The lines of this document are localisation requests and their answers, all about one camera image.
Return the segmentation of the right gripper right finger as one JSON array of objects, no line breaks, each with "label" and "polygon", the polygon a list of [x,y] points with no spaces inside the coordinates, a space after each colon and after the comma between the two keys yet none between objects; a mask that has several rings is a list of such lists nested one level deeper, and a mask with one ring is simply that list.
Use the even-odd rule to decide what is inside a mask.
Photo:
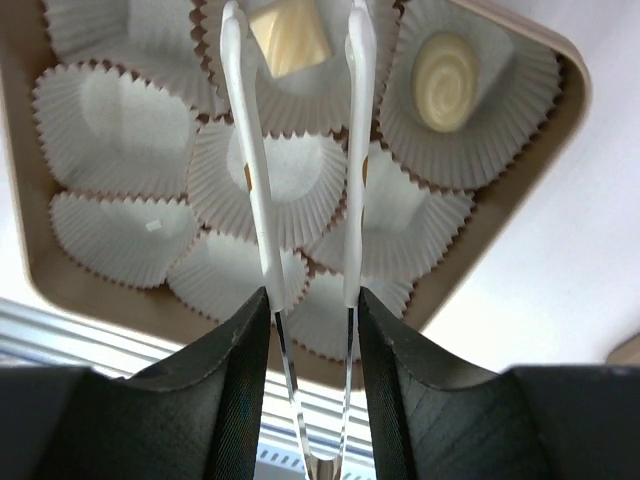
[{"label": "right gripper right finger", "polygon": [[380,479],[635,479],[639,371],[494,373],[397,319],[368,289],[359,343]]}]

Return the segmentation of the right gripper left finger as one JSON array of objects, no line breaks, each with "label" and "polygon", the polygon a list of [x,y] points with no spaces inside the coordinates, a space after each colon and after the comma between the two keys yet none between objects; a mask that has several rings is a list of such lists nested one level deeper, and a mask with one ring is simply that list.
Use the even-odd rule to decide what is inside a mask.
[{"label": "right gripper left finger", "polygon": [[128,379],[1,372],[5,479],[250,479],[269,350],[258,289],[226,322]]}]

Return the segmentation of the beige chocolate box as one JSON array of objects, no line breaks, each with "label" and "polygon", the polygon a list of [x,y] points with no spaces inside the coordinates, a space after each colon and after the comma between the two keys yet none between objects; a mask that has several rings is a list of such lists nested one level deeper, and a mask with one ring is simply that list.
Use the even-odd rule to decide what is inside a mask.
[{"label": "beige chocolate box", "polygon": [[[591,103],[591,79],[578,49],[557,28],[517,12],[474,1],[471,8],[549,44],[562,58],[563,91],[550,119],[507,172],[477,195],[477,208],[444,261],[421,280],[408,324],[425,327],[506,228],[532,189],[573,143]],[[187,310],[166,289],[137,293],[76,266],[54,240],[48,205],[59,190],[46,168],[31,113],[36,78],[56,63],[42,4],[1,5],[1,295],[35,309],[111,333],[141,333],[188,343],[210,321]]]}]

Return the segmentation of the white metal tongs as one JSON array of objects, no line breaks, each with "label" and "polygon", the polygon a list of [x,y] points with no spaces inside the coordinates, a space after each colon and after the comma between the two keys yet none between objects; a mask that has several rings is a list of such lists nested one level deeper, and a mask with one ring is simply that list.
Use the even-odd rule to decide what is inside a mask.
[{"label": "white metal tongs", "polygon": [[[285,325],[285,281],[256,100],[256,53],[250,45],[246,15],[234,1],[227,2],[223,8],[219,51],[249,190],[264,285],[278,333],[289,402],[294,412],[294,424],[297,428],[296,435],[304,460],[305,474],[309,479],[340,479],[343,476],[347,438],[345,436],[340,438],[339,452],[334,458],[319,458],[311,451],[303,417],[302,398],[297,383],[291,340]],[[343,266],[343,295],[347,308],[347,354],[344,361],[345,389],[342,418],[347,420],[352,387],[354,328],[358,320],[358,300],[361,290],[364,170],[369,144],[377,56],[373,22],[368,7],[363,1],[355,1],[352,4],[345,40],[345,55],[351,78],[347,218]]]}]

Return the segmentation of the white square chocolate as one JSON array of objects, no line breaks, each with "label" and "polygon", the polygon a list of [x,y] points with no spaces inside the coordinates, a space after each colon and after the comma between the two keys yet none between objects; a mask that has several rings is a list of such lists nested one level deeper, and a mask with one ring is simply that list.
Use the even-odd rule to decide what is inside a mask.
[{"label": "white square chocolate", "polygon": [[269,73],[281,79],[329,60],[333,51],[314,1],[276,1],[250,14]]}]

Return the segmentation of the white paper cup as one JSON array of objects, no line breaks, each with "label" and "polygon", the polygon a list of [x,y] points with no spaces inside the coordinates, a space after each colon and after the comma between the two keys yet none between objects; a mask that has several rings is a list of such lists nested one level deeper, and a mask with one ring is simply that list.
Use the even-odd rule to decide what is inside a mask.
[{"label": "white paper cup", "polygon": [[264,285],[258,246],[203,232],[169,270],[167,283],[187,307],[224,323]]},{"label": "white paper cup", "polygon": [[362,275],[413,281],[429,273],[475,206],[465,193],[421,189],[389,151],[369,144]]},{"label": "white paper cup", "polygon": [[53,51],[65,63],[109,61],[203,114],[228,110],[201,69],[191,1],[46,1]]},{"label": "white paper cup", "polygon": [[184,200],[108,200],[71,192],[50,203],[50,222],[62,250],[90,272],[139,289],[165,282],[170,268],[199,233]]},{"label": "white paper cup", "polygon": [[[414,290],[412,282],[364,277],[362,285],[371,290],[399,319]],[[287,317],[290,338],[306,350],[329,360],[347,357],[347,307],[343,300],[343,276],[316,274],[304,299]]]},{"label": "white paper cup", "polygon": [[451,1],[410,1],[379,107],[413,176],[473,190],[496,180],[547,120],[561,88],[548,47]]},{"label": "white paper cup", "polygon": [[[294,250],[330,228],[345,195],[347,157],[331,136],[264,138],[277,234]],[[187,197],[211,230],[254,242],[247,174],[235,126],[210,121],[195,137],[187,170]]]},{"label": "white paper cup", "polygon": [[178,197],[196,113],[166,90],[103,65],[57,65],[33,89],[43,156],[64,187],[153,198]]},{"label": "white paper cup", "polygon": [[[228,1],[192,1],[191,32],[201,68],[228,100],[220,56],[222,13]],[[276,1],[236,1],[249,22],[250,14]],[[338,132],[349,125],[350,73],[345,54],[348,18],[354,1],[314,1],[332,48],[332,57],[281,79],[274,79],[257,48],[256,96],[262,132],[274,136]],[[364,1],[377,42],[374,106],[380,101],[399,29],[395,1]]]}]

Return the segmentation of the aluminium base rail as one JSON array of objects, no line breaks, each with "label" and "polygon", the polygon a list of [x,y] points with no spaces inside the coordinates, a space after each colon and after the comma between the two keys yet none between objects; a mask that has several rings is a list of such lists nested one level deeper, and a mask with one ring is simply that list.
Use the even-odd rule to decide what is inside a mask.
[{"label": "aluminium base rail", "polygon": [[[131,376],[175,353],[183,345],[109,326],[100,321],[57,315],[1,299],[1,352],[46,365],[91,366],[111,377]],[[314,451],[337,450],[342,392],[299,380],[305,421]],[[348,455],[372,458],[371,434],[364,393],[352,396]],[[293,438],[291,408],[284,375],[269,367],[266,376],[261,436],[281,444]]]}]

